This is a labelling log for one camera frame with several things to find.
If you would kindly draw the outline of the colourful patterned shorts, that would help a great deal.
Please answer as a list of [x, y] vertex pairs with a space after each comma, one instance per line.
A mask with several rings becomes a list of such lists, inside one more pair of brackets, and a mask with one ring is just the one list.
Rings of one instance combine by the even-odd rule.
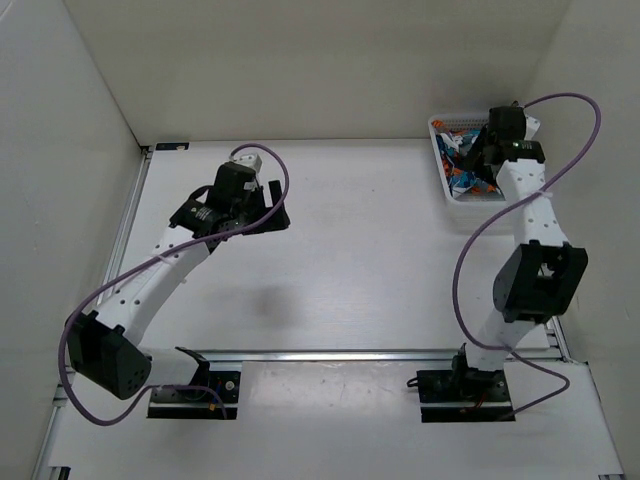
[[477, 139], [479, 129], [444, 131], [435, 136], [446, 185], [453, 199], [463, 196], [501, 197], [501, 191], [463, 168], [463, 159]]

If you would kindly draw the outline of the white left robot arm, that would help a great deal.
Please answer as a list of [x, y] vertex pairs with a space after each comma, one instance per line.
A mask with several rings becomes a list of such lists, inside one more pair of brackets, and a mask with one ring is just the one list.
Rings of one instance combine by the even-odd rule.
[[245, 235], [286, 229], [283, 208], [267, 206], [264, 194], [282, 197], [281, 184], [259, 183], [261, 158], [242, 155], [222, 164], [215, 180], [192, 192], [170, 217], [151, 252], [153, 265], [115, 286], [88, 314], [81, 314], [68, 336], [73, 369], [120, 400], [146, 385], [175, 385], [188, 400], [206, 395], [210, 377], [204, 358], [187, 348], [143, 349], [140, 343], [162, 305], [189, 273], [208, 259], [222, 234]]

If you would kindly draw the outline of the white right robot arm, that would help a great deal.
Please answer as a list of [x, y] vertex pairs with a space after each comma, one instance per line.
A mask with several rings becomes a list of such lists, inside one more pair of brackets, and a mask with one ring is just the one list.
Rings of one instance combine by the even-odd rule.
[[493, 282], [491, 314], [452, 362], [449, 387], [464, 400], [496, 382], [531, 330], [566, 312], [588, 263], [585, 249], [572, 246], [559, 226], [544, 189], [542, 147], [526, 132], [522, 107], [494, 107], [463, 162], [501, 191], [515, 242]]

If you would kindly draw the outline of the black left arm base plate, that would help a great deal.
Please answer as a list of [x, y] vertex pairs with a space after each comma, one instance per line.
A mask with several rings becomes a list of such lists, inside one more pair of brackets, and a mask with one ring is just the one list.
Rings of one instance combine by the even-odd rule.
[[235, 420], [241, 387], [240, 363], [210, 363], [208, 370], [199, 373], [199, 385], [208, 387], [220, 397], [203, 390], [153, 390], [147, 407], [149, 419], [163, 420]]

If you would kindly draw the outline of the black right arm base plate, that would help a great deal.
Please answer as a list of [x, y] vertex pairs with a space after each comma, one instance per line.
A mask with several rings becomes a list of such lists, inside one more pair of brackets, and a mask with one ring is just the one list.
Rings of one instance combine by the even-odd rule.
[[467, 381], [452, 370], [419, 370], [406, 382], [419, 396], [422, 423], [513, 422], [505, 374], [499, 371], [488, 380]]

